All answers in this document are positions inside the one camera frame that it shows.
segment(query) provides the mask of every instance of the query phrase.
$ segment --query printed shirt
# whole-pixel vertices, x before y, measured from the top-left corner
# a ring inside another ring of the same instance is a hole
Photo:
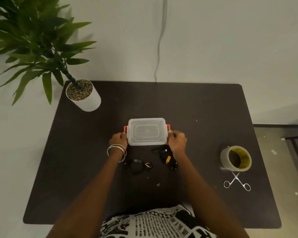
[[[182,205],[153,209],[135,215],[115,216],[105,220],[100,229],[101,238],[215,238],[205,225]]]

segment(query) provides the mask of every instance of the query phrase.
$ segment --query gravel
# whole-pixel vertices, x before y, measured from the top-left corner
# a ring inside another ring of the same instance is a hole
[[[77,90],[71,83],[67,89],[67,96],[73,101],[80,101],[86,99],[93,91],[93,85],[88,80],[78,80],[79,85],[83,87],[83,91]]]

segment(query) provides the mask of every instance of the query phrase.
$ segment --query container lid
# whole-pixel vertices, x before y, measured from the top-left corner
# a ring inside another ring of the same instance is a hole
[[[127,126],[129,145],[162,145],[167,143],[168,129],[164,118],[131,119]]]

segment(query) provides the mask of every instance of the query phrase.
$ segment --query tabletop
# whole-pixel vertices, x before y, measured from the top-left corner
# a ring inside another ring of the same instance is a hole
[[[244,228],[280,228],[274,196],[239,84],[92,81],[102,102],[93,112],[73,104],[63,89],[24,223],[54,224],[107,159],[108,141],[133,118],[164,118],[187,137],[187,156],[200,175],[230,207]],[[221,169],[220,152],[239,145],[252,166],[239,175],[246,191]],[[179,171],[163,164],[154,146],[129,146],[127,159],[153,162],[150,171],[131,175],[118,165],[105,208],[106,217],[188,202]]]

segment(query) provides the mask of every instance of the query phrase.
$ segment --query roll of tape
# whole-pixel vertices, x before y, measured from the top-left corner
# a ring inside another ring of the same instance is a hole
[[[235,167],[230,159],[229,159],[229,152],[230,151],[234,151],[238,154],[238,156],[240,157],[241,159],[241,164],[239,167]],[[228,170],[231,170],[231,171],[239,171],[239,172],[242,172],[242,171],[246,171],[248,170],[251,165],[252,165],[252,158],[250,157],[250,154],[249,152],[244,149],[243,147],[241,146],[231,146],[231,147],[227,147],[225,149],[222,150],[221,152],[221,162],[222,162],[222,165],[225,169],[228,169]]]

